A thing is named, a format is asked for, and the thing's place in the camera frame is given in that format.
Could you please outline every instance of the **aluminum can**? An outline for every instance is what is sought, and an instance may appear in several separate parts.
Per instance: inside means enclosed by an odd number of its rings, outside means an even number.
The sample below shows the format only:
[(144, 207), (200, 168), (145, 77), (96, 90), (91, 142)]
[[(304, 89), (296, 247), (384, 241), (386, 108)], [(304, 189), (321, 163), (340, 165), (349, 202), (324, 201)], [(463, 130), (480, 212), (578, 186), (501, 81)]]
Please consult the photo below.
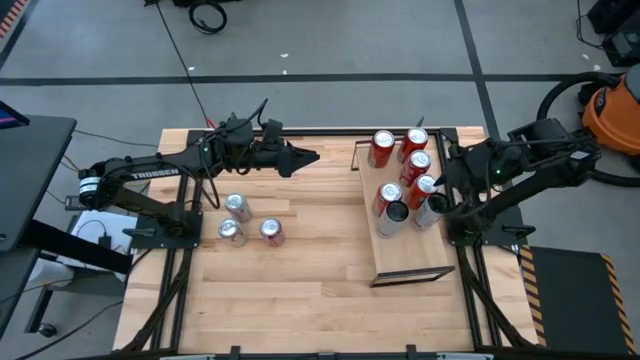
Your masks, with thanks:
[(224, 206), (229, 211), (229, 214), (240, 222), (247, 222), (253, 217), (247, 198), (240, 193), (229, 194)]
[(418, 230), (428, 228), (440, 220), (447, 207), (447, 197), (444, 194), (432, 194), (413, 215), (413, 226)]
[(417, 210), (426, 198), (438, 192), (438, 188), (434, 185), (435, 183), (436, 179), (431, 175), (422, 174), (418, 176), (409, 188), (409, 194), (407, 195), (409, 209)]
[(282, 224), (280, 221), (274, 218), (266, 218), (260, 224), (260, 234), (262, 238), (270, 246), (281, 246), (284, 244), (284, 231), (282, 230)]
[(411, 186), (416, 178), (426, 173), (431, 167), (431, 156), (424, 150), (415, 150), (409, 156), (409, 161), (404, 163), (400, 172), (400, 184)]
[(369, 146), (368, 162), (371, 167), (382, 168), (387, 165), (391, 153), (393, 152), (393, 146), (396, 140), (393, 134), (387, 130), (380, 130), (371, 140), (371, 146)]
[(247, 238), (242, 232), (240, 223), (235, 219), (222, 220), (218, 227), (218, 233), (224, 241), (228, 242), (232, 246), (241, 247), (247, 243)]
[(378, 234), (382, 237), (390, 237), (400, 230), (407, 217), (409, 217), (409, 207), (400, 200), (392, 201), (378, 219), (376, 226)]
[(376, 216), (382, 215), (384, 209), (390, 202), (400, 200), (402, 198), (402, 188), (396, 183), (385, 183), (380, 185), (373, 198), (371, 210)]
[(400, 149), (398, 149), (398, 161), (402, 164), (407, 161), (409, 155), (416, 150), (422, 150), (427, 146), (429, 135), (423, 128), (411, 128), (404, 134)]

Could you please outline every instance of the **wooden table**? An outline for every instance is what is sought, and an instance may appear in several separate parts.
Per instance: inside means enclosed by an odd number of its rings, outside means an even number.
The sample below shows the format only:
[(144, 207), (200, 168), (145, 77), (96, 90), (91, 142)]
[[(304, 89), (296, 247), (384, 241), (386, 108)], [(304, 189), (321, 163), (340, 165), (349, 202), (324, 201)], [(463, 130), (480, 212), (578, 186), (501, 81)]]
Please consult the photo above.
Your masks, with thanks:
[[(163, 153), (185, 147), (188, 130), (164, 130)], [(461, 127), (462, 145), (477, 143), (481, 127)], [(374, 255), (360, 174), (350, 170), (354, 142), (368, 137), (288, 137), (316, 150), (318, 162), (282, 179), (272, 170), (246, 176), (221, 174), (220, 196), (245, 194), (256, 219), (245, 226), (242, 248), (223, 243), (217, 227), (227, 217), (204, 203), (203, 237), (193, 257), (180, 353), (404, 352), (472, 350), (462, 280), (457, 270), (430, 283), (369, 288)], [(178, 177), (153, 180), (149, 196), (175, 200)], [(275, 216), (287, 236), (280, 248), (260, 239), (258, 222)], [(445, 244), (451, 263), (455, 249)], [(469, 258), (473, 261), (471, 251)], [(157, 299), (166, 250), (152, 251), (129, 279), (114, 348), (129, 342)], [(515, 256), (485, 248), (496, 303), (532, 342), (536, 333)], [(180, 256), (176, 257), (176, 270)], [(489, 333), (477, 306), (483, 339)], [(165, 317), (162, 346), (169, 343), (173, 309)]]

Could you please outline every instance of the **concrete floor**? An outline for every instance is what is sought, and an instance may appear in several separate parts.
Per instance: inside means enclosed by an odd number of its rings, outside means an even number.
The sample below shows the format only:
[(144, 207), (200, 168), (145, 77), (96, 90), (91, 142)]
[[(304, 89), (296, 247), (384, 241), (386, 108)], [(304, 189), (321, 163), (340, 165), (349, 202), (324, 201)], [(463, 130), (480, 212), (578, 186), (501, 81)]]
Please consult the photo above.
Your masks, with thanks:
[[(583, 11), (593, 3), (583, 0)], [(189, 86), (172, 80), (184, 73), (154, 7), (143, 8), (142, 1), (134, 0), (39, 0), (30, 6), (33, 12), (0, 69), (0, 83), (32, 79), (42, 86), (2, 86), (3, 101), (26, 114), (73, 117), (78, 129), (131, 141), (155, 143), (163, 128), (202, 126)], [(555, 84), (542, 81), (542, 75), (596, 66), (624, 70), (612, 68), (602, 52), (576, 40), (574, 0), (244, 0), (224, 7), (228, 27), (217, 36), (204, 36), (191, 27), (185, 10), (162, 2), (178, 48), (187, 66), (194, 67), (192, 75), (211, 77), (196, 89), (216, 122), (231, 111), (247, 115), (268, 97), (265, 115), (287, 126), (408, 125), (425, 116), (428, 125), (482, 125), (491, 131), (497, 126), (504, 136), (534, 120), (542, 97)], [(463, 33), (461, 12), (472, 37)], [(583, 29), (586, 38), (597, 39), (588, 23)], [(476, 65), (467, 53), (470, 39)], [(282, 76), (251, 83), (283, 71), (353, 76), (340, 82)], [(366, 79), (376, 73), (390, 75)], [(403, 74), (435, 75), (403, 81)], [(494, 74), (541, 76), (529, 78), (532, 82), (518, 76), (510, 78), (513, 82), (486, 78), (487, 96), (481, 101), (482, 75)], [(215, 77), (220, 75), (236, 77)], [(88, 85), (73, 85), (79, 78)], [(105, 78), (129, 78), (139, 85)], [(144, 85), (150, 79), (158, 84)], [(576, 126), (577, 109), (570, 91), (551, 115)], [(143, 154), (148, 154), (144, 148), (79, 134), (67, 151), (79, 166)], [(629, 171), (611, 154), (599, 167)], [(60, 197), (75, 194), (75, 174), (61, 167), (49, 190)], [(521, 206), (525, 223), (538, 228), (531, 244), (613, 258), (636, 342), (640, 282), (633, 274), (640, 251), (639, 195), (640, 190), (589, 182), (547, 191)], [(60, 228), (66, 228), (72, 215), (50, 197), (37, 213), (38, 219)], [(14, 358), (47, 342), (22, 333), (34, 301), (34, 294), (23, 296), (0, 342), (3, 356)], [(115, 301), (57, 294), (45, 321), (64, 333)], [(73, 339), (36, 358), (106, 353), (117, 319), (118, 309), (109, 310)]]

